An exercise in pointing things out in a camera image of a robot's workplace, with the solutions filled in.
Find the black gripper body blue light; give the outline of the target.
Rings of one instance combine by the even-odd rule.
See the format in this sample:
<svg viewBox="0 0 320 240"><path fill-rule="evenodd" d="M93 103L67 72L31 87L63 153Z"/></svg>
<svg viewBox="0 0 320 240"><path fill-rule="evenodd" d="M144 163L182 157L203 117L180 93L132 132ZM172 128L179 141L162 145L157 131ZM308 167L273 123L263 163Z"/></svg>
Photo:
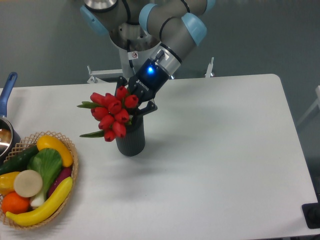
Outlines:
<svg viewBox="0 0 320 240"><path fill-rule="evenodd" d="M138 103L141 104L153 99L168 79L169 75L148 58L129 79L128 89L132 95L137 96Z"/></svg>

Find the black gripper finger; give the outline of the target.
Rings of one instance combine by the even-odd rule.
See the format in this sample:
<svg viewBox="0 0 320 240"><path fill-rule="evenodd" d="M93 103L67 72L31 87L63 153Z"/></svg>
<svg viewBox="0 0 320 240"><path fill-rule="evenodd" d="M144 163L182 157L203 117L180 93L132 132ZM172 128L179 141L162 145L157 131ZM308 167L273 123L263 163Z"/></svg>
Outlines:
<svg viewBox="0 0 320 240"><path fill-rule="evenodd" d="M146 106L142 109L136 108L132 113L131 123L135 124L140 121L145 115L150 114L158 109L158 106L153 100L149 100Z"/></svg>
<svg viewBox="0 0 320 240"><path fill-rule="evenodd" d="M119 77L117 80L115 96L116 97L127 97L129 95L129 91L127 89L128 80L124 77Z"/></svg>

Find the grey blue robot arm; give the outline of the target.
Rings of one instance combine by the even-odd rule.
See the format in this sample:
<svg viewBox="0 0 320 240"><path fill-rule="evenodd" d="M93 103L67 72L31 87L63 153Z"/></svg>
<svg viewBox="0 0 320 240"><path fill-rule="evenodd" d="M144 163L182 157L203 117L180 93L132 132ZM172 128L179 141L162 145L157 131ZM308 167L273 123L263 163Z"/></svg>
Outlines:
<svg viewBox="0 0 320 240"><path fill-rule="evenodd" d="M117 47L123 83L143 109L130 111L141 118L156 110L156 93L207 34L200 16L213 0L86 0L80 13L98 35Z"/></svg>

